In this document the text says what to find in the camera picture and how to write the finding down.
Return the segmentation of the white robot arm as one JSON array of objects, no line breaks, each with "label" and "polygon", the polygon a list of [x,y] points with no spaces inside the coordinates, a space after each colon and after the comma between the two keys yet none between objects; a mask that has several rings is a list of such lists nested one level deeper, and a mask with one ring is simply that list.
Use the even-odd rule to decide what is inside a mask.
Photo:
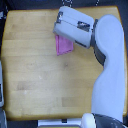
[{"label": "white robot arm", "polygon": [[111,14],[93,19],[62,6],[53,32],[85,48],[92,46],[103,66],[93,86],[91,112],[82,116],[81,128],[126,128],[124,31],[120,21]]}]

